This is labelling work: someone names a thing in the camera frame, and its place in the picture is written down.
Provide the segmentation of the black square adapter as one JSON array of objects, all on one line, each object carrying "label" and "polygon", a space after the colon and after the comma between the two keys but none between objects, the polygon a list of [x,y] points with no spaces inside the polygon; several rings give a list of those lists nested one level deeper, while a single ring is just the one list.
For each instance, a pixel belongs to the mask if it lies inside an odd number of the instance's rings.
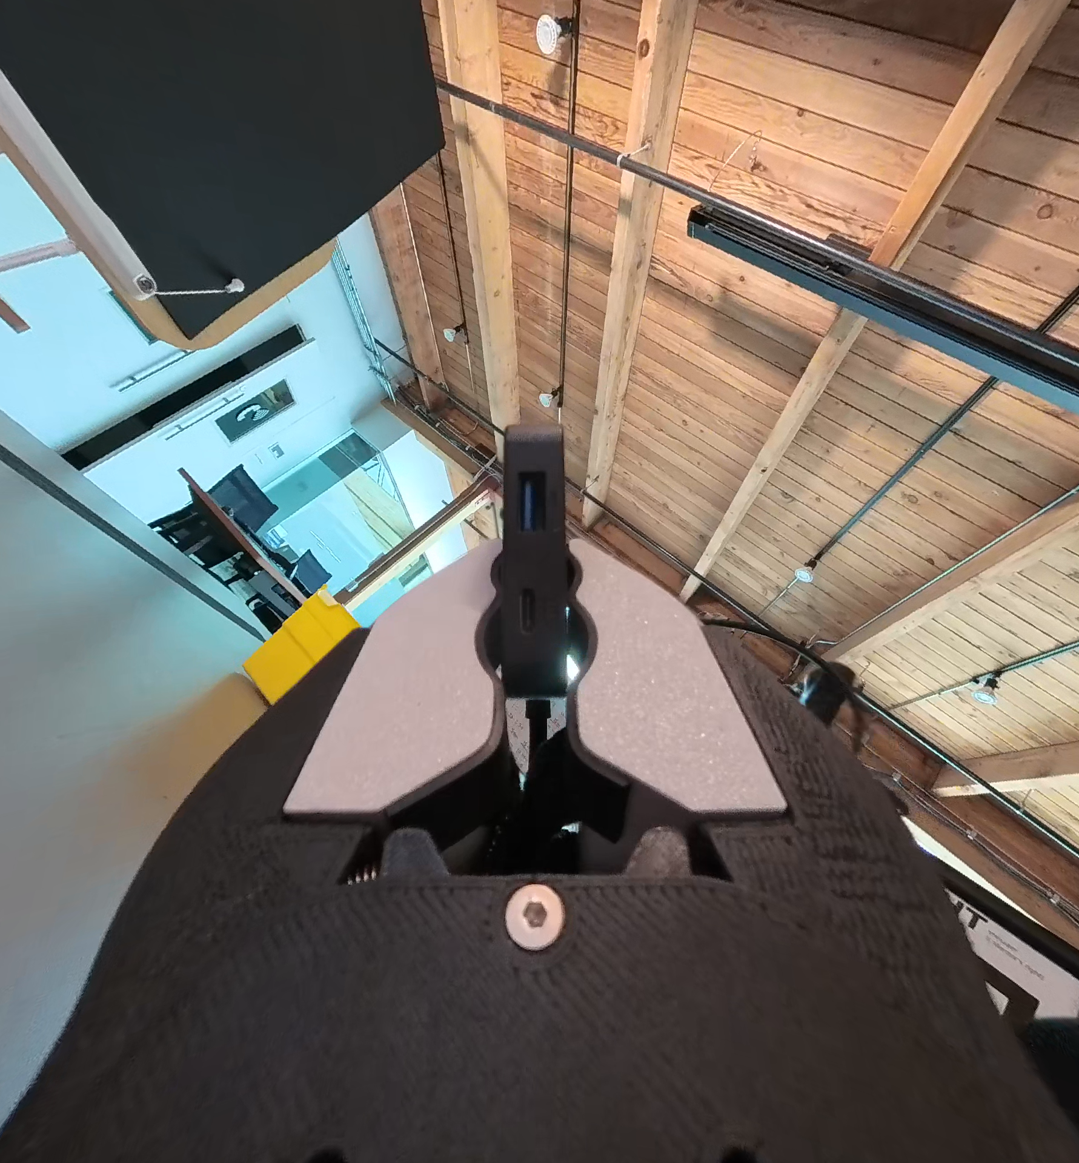
[{"label": "black square adapter", "polygon": [[503,454],[503,686],[512,698],[561,700],[569,643],[563,430],[510,426]]}]

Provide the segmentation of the black ceiling fixture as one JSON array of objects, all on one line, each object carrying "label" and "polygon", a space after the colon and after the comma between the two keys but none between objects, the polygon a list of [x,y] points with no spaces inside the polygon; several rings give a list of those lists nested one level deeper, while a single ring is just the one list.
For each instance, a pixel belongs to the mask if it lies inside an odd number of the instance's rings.
[{"label": "black ceiling fixture", "polygon": [[808,663],[793,686],[799,703],[823,726],[831,726],[839,712],[853,702],[856,675],[842,663]]}]

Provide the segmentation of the black ceiling track rail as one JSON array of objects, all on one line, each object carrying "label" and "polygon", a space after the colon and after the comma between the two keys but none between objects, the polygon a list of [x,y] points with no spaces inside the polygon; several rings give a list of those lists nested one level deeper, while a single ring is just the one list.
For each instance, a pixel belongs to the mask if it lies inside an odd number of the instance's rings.
[{"label": "black ceiling track rail", "polygon": [[753,212],[695,206],[688,235],[900,338],[1079,415],[1079,349]]}]

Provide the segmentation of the black panel wooden frame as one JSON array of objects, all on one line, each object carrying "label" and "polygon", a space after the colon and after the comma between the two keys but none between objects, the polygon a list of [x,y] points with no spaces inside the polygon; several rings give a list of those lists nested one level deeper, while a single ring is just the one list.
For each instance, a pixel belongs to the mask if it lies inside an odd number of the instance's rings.
[{"label": "black panel wooden frame", "polygon": [[443,149],[421,4],[0,4],[0,145],[158,338],[204,350]]}]

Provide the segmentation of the yellow plastic bin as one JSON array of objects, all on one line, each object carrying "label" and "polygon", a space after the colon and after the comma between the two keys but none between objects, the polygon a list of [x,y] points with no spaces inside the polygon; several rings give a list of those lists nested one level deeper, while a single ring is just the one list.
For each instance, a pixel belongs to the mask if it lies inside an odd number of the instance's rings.
[{"label": "yellow plastic bin", "polygon": [[242,671],[275,706],[358,629],[356,618],[322,586],[244,662]]}]

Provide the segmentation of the white wall poster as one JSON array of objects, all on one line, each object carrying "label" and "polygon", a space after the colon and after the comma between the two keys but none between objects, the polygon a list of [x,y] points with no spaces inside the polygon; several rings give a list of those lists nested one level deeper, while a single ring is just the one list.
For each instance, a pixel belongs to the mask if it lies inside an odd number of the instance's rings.
[{"label": "white wall poster", "polygon": [[937,873],[998,1013],[1016,1030],[1079,1019],[1079,951],[954,868]]}]

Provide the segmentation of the dark framed wall sign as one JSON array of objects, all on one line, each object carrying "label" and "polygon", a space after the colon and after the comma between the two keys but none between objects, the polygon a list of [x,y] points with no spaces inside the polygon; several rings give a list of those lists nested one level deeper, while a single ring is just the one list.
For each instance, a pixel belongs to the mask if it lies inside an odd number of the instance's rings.
[{"label": "dark framed wall sign", "polygon": [[279,381],[255,397],[236,400],[215,424],[228,444],[238,444],[255,435],[295,406],[295,395],[287,381]]}]

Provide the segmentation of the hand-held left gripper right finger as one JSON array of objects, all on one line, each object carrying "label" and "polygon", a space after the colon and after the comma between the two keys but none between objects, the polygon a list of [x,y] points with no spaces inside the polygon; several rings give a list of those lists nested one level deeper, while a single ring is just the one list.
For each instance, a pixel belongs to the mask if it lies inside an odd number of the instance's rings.
[{"label": "hand-held left gripper right finger", "polygon": [[589,759],[692,816],[783,816],[785,796],[699,618],[591,543],[569,551],[591,632],[575,682],[575,732]]}]

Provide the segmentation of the wooden office desk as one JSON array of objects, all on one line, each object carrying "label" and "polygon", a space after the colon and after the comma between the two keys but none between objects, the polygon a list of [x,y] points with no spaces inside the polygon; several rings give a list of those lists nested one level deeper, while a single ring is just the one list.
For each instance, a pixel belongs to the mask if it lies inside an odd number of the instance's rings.
[{"label": "wooden office desk", "polygon": [[312,597],[275,566],[270,555],[241,529],[233,517],[228,517],[221,506],[211,500],[208,492],[198,486],[196,480],[185,469],[178,469],[178,474],[188,487],[191,501],[198,504],[205,520],[213,527],[219,529],[227,540],[236,544],[248,560],[255,561],[261,574],[270,577],[270,581],[281,588],[298,606],[304,605]]}]

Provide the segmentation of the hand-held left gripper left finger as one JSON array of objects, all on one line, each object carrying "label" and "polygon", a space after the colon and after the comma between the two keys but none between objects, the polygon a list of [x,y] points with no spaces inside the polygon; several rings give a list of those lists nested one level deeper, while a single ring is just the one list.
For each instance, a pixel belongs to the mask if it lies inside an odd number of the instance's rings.
[{"label": "hand-held left gripper left finger", "polygon": [[503,731],[477,634],[497,595],[487,541],[375,620],[285,800],[290,819],[376,820],[489,759]]}]

